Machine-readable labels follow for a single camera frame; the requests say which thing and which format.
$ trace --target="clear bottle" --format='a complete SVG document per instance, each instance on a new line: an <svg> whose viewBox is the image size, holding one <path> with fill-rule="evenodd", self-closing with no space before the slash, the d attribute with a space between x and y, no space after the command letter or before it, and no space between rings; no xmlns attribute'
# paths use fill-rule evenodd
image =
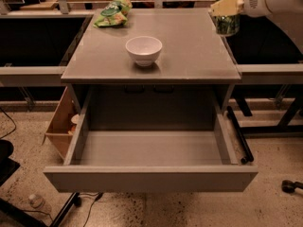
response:
<svg viewBox="0 0 303 227"><path fill-rule="evenodd" d="M45 199L39 194L31 194L28 197L29 205L37 210L50 214L51 206L45 201Z"/></svg>

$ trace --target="gray tabletop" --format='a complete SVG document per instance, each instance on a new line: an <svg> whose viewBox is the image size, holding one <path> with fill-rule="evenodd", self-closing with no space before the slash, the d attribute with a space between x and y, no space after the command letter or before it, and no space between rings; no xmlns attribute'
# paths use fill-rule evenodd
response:
<svg viewBox="0 0 303 227"><path fill-rule="evenodd" d="M221 84L241 79L208 9L131 9L124 27L93 27L100 12L84 32L62 82ZM142 35L163 44L149 68L133 63L125 49L128 40Z"/></svg>

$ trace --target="floor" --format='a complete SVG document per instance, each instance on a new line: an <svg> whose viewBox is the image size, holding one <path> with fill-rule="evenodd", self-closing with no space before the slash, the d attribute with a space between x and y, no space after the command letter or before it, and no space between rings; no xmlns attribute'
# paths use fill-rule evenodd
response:
<svg viewBox="0 0 303 227"><path fill-rule="evenodd" d="M235 111L240 124L275 124L283 114L273 101L250 101L253 118L245 118ZM40 194L56 217L70 194L59 193L43 174L45 166L59 165L62 159L52 144L45 139L45 131L53 111L32 112L9 109L8 115L17 130L5 137L14 145L11 159L21 167L1 187L0 198L20 209L32 210L30 194ZM241 158L241 147L230 121L225 117L235 151ZM301 123L298 115L295 123ZM0 135L13 128L13 124L0 113ZM281 191L281 182L289 179L303 181L303 138L248 139L255 156L258 175L242 193L105 193L94 202L94 196L81 193L81 206L73 206L61 226L110 227L183 227L183 226L302 226L303 191L293 194ZM29 213L50 225L49 216ZM0 213L0 226L21 226Z"/></svg>

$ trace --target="white bowl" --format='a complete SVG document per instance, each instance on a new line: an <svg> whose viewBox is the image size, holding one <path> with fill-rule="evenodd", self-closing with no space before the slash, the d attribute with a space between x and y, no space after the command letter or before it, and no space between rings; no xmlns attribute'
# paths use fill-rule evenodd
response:
<svg viewBox="0 0 303 227"><path fill-rule="evenodd" d="M136 64L149 66L158 59L162 50L162 43L150 36L139 36L126 42L125 47Z"/></svg>

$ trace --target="crumpled snack bag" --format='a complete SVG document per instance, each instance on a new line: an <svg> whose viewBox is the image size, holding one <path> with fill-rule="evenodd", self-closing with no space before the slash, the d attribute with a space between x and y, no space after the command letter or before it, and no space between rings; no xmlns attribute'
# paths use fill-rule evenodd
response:
<svg viewBox="0 0 303 227"><path fill-rule="evenodd" d="M114 0L101 12L94 22L95 27L121 26L127 22L127 14L133 7L130 0Z"/></svg>

